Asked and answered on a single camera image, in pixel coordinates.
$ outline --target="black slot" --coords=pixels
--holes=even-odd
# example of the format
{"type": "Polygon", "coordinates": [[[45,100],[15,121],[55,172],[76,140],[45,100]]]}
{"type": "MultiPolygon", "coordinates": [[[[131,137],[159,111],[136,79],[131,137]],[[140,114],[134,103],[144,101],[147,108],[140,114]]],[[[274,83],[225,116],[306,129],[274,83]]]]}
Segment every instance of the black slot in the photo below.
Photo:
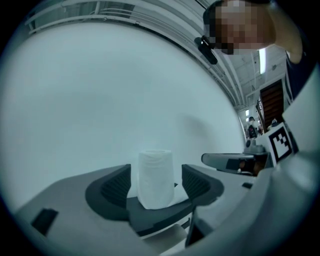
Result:
{"type": "Polygon", "coordinates": [[[247,189],[251,189],[252,186],[253,186],[253,184],[249,183],[249,182],[245,182],[242,184],[242,187],[247,188],[247,189]]]}
{"type": "Polygon", "coordinates": [[[42,235],[46,236],[57,215],[58,212],[56,210],[43,209],[37,217],[35,217],[31,225],[42,235]]]}
{"type": "Polygon", "coordinates": [[[190,218],[188,218],[188,220],[185,222],[185,223],[183,223],[182,225],[181,225],[181,227],[183,227],[184,229],[186,229],[187,227],[189,227],[190,226],[190,218]]]}
{"type": "Polygon", "coordinates": [[[205,237],[204,234],[202,234],[202,232],[198,229],[198,227],[194,224],[191,224],[188,237],[185,241],[185,247],[188,247],[196,243],[197,241],[201,240],[204,237],[205,237]]]}
{"type": "Polygon", "coordinates": [[[235,170],[237,171],[239,169],[240,165],[240,159],[229,159],[228,162],[226,162],[226,169],[228,170],[235,170]]]}

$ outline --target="white paper towel roll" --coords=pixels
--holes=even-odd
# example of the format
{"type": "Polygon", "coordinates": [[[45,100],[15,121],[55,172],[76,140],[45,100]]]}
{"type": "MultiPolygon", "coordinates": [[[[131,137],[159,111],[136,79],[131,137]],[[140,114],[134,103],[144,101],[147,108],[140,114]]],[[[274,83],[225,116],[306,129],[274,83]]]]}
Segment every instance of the white paper towel roll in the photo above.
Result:
{"type": "Polygon", "coordinates": [[[173,197],[172,201],[169,203],[168,207],[179,204],[179,203],[187,200],[188,198],[189,197],[188,197],[184,187],[182,186],[182,184],[178,184],[174,188],[174,197],[173,197]]]}
{"type": "Polygon", "coordinates": [[[138,157],[138,200],[144,208],[162,209],[174,199],[174,165],[169,150],[146,150],[138,157]]]}

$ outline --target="ceiling light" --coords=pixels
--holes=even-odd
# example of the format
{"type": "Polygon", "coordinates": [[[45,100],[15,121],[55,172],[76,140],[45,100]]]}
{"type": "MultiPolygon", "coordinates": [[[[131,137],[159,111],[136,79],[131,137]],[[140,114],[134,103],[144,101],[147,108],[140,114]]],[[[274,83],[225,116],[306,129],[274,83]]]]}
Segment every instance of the ceiling light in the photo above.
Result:
{"type": "Polygon", "coordinates": [[[260,74],[266,72],[266,48],[259,50],[260,74]]]}

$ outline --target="white cylinder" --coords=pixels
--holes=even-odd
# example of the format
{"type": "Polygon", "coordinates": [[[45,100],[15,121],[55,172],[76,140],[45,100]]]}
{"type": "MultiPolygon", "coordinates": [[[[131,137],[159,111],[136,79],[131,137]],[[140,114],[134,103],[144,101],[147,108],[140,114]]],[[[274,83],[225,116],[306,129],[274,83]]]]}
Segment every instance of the white cylinder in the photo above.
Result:
{"type": "Polygon", "coordinates": [[[146,150],[138,157],[138,199],[145,209],[168,207],[174,198],[173,156],[169,150],[146,150]]]}

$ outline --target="person in background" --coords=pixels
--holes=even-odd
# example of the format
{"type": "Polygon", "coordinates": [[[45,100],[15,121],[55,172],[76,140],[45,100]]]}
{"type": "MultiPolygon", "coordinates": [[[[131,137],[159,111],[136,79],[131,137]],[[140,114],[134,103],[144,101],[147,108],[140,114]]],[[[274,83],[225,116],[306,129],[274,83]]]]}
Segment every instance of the person in background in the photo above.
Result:
{"type": "Polygon", "coordinates": [[[246,127],[246,133],[246,136],[248,136],[250,139],[257,138],[263,133],[262,125],[258,121],[256,121],[253,116],[249,117],[249,122],[247,123],[246,127]]]}
{"type": "Polygon", "coordinates": [[[272,130],[274,127],[276,127],[277,125],[279,125],[277,119],[273,119],[271,122],[271,125],[268,126],[268,131],[272,130]]]}

